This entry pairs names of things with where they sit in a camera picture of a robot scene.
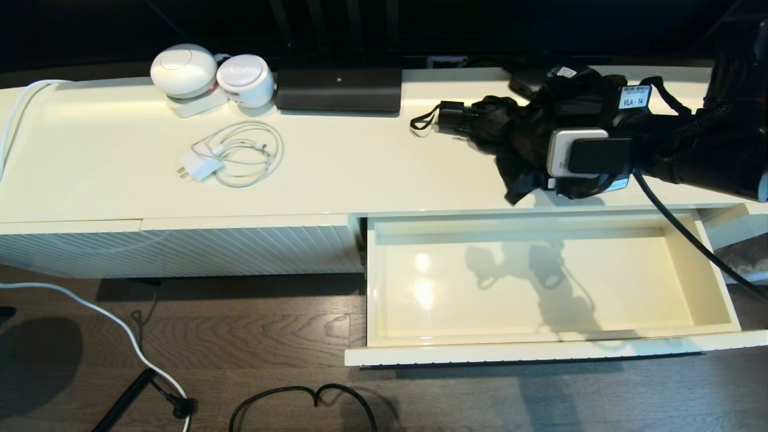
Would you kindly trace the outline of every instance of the white cable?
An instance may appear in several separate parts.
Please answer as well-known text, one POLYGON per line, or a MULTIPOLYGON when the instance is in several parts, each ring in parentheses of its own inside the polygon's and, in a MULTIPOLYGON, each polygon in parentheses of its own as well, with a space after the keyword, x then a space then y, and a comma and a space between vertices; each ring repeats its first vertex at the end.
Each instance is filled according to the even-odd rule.
MULTIPOLYGON (((154 369, 154 371, 157 372, 157 374, 159 374, 160 376, 165 378, 169 383, 171 383, 171 385, 176 387, 176 390, 179 392, 180 396, 182 396, 184 399, 187 399, 187 393, 184 392, 184 389, 181 387, 181 384, 179 384, 178 381, 176 381, 172 376, 170 376, 168 374, 168 372, 163 371, 159 367, 157 367, 154 364, 152 364, 152 362, 147 360, 147 358, 144 356, 144 353, 141 352, 141 349, 139 348, 139 343, 136 341, 136 337, 134 336, 134 332, 131 331, 131 328, 128 327, 120 318, 114 316, 110 311, 102 309, 101 307, 99 307, 99 306, 97 306, 97 305, 95 305, 93 303, 87 302, 87 301, 83 300, 82 298, 80 298, 79 296, 77 296, 72 291, 68 290, 67 288, 60 287, 58 285, 40 284, 40 283, 37 283, 37 282, 28 282, 28 283, 24 283, 24 284, 0 284, 0 289, 35 288, 35 287, 37 287, 37 288, 48 288, 48 289, 52 289, 52 290, 64 293, 64 294, 68 295, 69 297, 72 297, 72 299, 77 301, 79 304, 87 306, 87 307, 93 309, 94 311, 100 312, 100 313, 106 315, 107 317, 109 317, 110 319, 112 319, 114 322, 118 323, 120 325, 120 327, 122 327, 123 330, 125 330, 125 332, 128 333, 128 337, 131 339, 131 343, 134 345, 134 350, 136 351, 136 355, 139 357, 139 360, 141 360, 142 363, 146 364, 147 367, 149 367, 151 369, 154 369)), ((191 418, 191 416, 187 417, 187 419, 184 421, 184 430, 183 430, 183 432, 187 432, 187 430, 189 429, 190 418, 191 418)))
POLYGON ((0 138, 0 180, 2 180, 3 172, 5 171, 5 162, 8 160, 8 155, 11 154, 11 143, 16 136, 18 130, 18 123, 14 127, 14 120, 17 115, 20 115, 27 107, 29 102, 35 96, 34 94, 27 99, 27 95, 33 90, 41 90, 43 87, 51 84, 60 84, 62 82, 71 82, 64 79, 44 79, 42 81, 35 81, 28 85, 22 93, 16 99, 16 103, 11 108, 11 112, 8 113, 8 120, 5 122, 5 129, 2 132, 2 138, 0 138))
POLYGON ((230 188, 245 188, 256 184, 265 178, 269 177, 283 161, 283 154, 285 153, 285 144, 283 143, 283 136, 267 123, 256 120, 240 121, 233 125, 221 128, 215 131, 213 134, 208 135, 202 141, 206 148, 206 152, 200 151, 196 148, 198 143, 192 146, 192 152, 200 158, 214 159, 223 163, 251 165, 258 167, 256 170, 246 174, 230 174, 227 172, 226 166, 223 169, 218 169, 214 172, 219 183, 230 188), (270 148, 267 145, 259 145, 255 140, 245 138, 242 134, 248 131, 265 131, 272 135, 275 141, 274 148, 270 148), (234 158, 233 156, 242 150, 251 150, 264 156, 263 161, 259 162, 247 162, 234 158), (245 182, 232 182, 225 178, 251 178, 245 182))

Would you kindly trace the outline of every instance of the black strap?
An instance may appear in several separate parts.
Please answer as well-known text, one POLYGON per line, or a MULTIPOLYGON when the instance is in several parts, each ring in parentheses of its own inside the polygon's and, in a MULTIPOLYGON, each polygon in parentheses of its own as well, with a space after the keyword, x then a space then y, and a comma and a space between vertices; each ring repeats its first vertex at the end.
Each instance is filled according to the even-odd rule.
POLYGON ((438 109, 440 109, 440 105, 442 105, 442 103, 435 105, 435 107, 430 112, 411 119, 411 129, 416 131, 423 131, 424 129, 427 129, 435 120, 435 113, 438 109), (419 126, 418 123, 421 121, 423 121, 424 124, 419 126))
POLYGON ((664 102, 669 105, 670 108, 672 108, 677 115, 690 115, 691 111, 690 108, 683 105, 678 101, 673 95, 670 94, 670 92, 667 91, 666 88, 664 88, 664 79, 662 77, 648 77, 643 79, 643 81, 640 81, 640 85, 653 85, 656 90, 658 90, 659 95, 664 100, 664 102))

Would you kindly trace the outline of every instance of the wooden floor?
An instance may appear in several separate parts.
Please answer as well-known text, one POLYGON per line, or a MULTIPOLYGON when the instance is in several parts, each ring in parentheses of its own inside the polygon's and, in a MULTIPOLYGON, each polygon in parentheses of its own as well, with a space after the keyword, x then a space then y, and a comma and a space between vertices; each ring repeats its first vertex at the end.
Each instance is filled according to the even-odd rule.
MULTIPOLYGON (((768 349, 558 364, 343 366, 363 343, 361 274, 70 281, 0 268, 0 281, 62 284, 126 321, 141 315, 145 354, 199 401, 194 431, 226 430, 232 409, 273 387, 339 383, 370 403, 380 430, 408 432, 765 431, 768 349)), ((745 329, 768 307, 733 292, 745 329)), ((0 291, 0 430, 88 431, 141 371, 119 327, 53 291, 0 291)), ((279 394, 242 431, 367 430, 348 396, 279 394)), ((151 388, 116 431, 181 431, 151 388)))

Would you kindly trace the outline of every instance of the charging cable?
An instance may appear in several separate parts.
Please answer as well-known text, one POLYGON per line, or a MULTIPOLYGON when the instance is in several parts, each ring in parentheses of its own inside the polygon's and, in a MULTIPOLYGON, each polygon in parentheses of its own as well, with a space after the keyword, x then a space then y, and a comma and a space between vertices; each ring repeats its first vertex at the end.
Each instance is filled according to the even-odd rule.
POLYGON ((8 120, 5 121, 5 128, 2 132, 2 138, 0 138, 0 180, 2 180, 3 172, 5 172, 5 162, 8 160, 8 155, 11 154, 11 144, 16 137, 16 131, 18 130, 18 124, 21 123, 22 115, 25 108, 29 105, 29 102, 37 94, 37 91, 42 90, 51 84, 61 84, 62 82, 71 82, 64 79, 44 79, 42 81, 35 81, 28 85, 22 93, 16 99, 16 103, 13 104, 11 112, 8 113, 8 120), (32 93, 32 96, 27 99, 27 95, 32 93), (14 120, 18 116, 18 123, 14 126, 14 120))
MULTIPOLYGON (((77 301, 79 304, 87 306, 87 307, 93 309, 94 311, 97 311, 97 312, 99 312, 99 313, 101 313, 103 315, 106 315, 112 321, 118 323, 120 325, 120 327, 122 327, 123 330, 125 330, 125 333, 128 334, 128 338, 131 339, 131 343, 134 346, 134 351, 136 351, 136 355, 139 357, 139 360, 141 360, 142 363, 146 364, 147 367, 149 367, 153 371, 157 372, 158 375, 160 375, 161 377, 165 378, 171 385, 176 387, 176 390, 178 391, 178 393, 181 396, 181 398, 183 398, 185 400, 189 400, 187 398, 187 394, 184 392, 184 389, 182 388, 181 384, 178 383, 178 381, 176 381, 172 376, 170 376, 168 372, 163 371, 159 367, 157 367, 154 364, 152 364, 152 362, 147 360, 147 358, 144 356, 144 353, 141 352, 141 348, 139 348, 139 343, 136 341, 136 337, 134 336, 134 332, 131 331, 131 328, 128 327, 128 325, 125 324, 120 318, 114 316, 114 314, 112 314, 110 311, 107 311, 107 310, 105 310, 105 309, 103 309, 103 308, 101 308, 101 307, 99 307, 99 306, 97 306, 97 305, 95 305, 93 303, 90 303, 88 301, 85 301, 82 298, 80 298, 79 296, 77 296, 75 293, 73 293, 72 291, 68 290, 67 288, 60 287, 58 285, 40 284, 40 283, 37 283, 37 282, 28 282, 28 283, 24 283, 24 284, 0 284, 0 289, 8 290, 8 289, 14 289, 14 288, 48 288, 48 289, 51 289, 51 290, 54 290, 54 291, 58 291, 58 292, 64 293, 64 294, 68 295, 69 297, 71 297, 73 300, 77 301)), ((191 414, 187 415, 186 419, 184 420, 183 432, 187 432, 187 430, 189 429, 190 419, 191 419, 191 414)))
POLYGON ((285 152, 283 137, 277 129, 263 121, 247 120, 226 126, 194 143, 189 151, 181 155, 181 178, 191 176, 203 181, 213 175, 216 180, 229 188, 245 188, 269 177, 283 161, 285 152), (259 144, 246 136, 247 132, 265 131, 272 135, 274 146, 259 144), (260 161, 236 158, 241 151, 256 153, 260 161), (254 169, 243 174, 228 172, 227 164, 252 166, 254 169), (246 179, 231 181, 231 178, 246 179))

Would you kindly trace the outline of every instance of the open drawer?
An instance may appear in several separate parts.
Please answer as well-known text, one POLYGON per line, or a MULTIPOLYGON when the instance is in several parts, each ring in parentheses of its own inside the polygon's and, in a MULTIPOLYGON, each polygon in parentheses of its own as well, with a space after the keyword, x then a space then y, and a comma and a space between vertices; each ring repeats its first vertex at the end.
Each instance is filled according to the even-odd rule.
MULTIPOLYGON (((706 245, 696 211, 676 216, 706 245)), ((768 344, 654 211, 369 220, 367 347, 348 366, 625 357, 768 344)))

